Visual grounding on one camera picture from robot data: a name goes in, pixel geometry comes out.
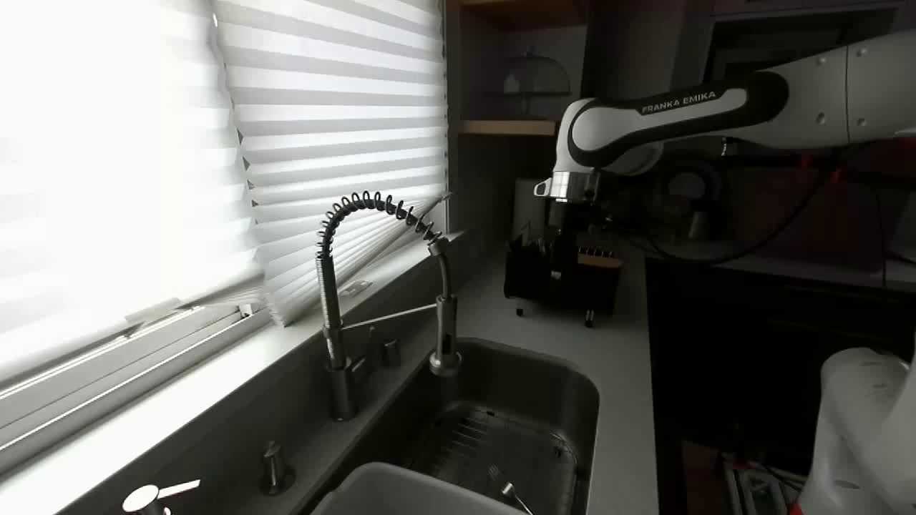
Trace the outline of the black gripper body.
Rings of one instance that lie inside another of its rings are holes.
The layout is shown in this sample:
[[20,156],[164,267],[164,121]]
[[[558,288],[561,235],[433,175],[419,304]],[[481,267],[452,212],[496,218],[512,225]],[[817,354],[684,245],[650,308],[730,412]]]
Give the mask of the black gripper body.
[[582,204],[554,204],[546,214],[546,228],[549,267],[561,274],[584,274],[588,267],[579,267],[577,255],[598,248],[594,208]]

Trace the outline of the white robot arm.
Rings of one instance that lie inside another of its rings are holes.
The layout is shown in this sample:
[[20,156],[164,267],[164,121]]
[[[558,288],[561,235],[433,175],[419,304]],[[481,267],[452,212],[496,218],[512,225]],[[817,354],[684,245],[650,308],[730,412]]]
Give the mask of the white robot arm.
[[554,175],[532,194],[588,204],[601,172],[647,175],[668,144],[691,136],[765,149],[844,149],[913,136],[913,98],[913,29],[652,98],[582,98],[564,108]]

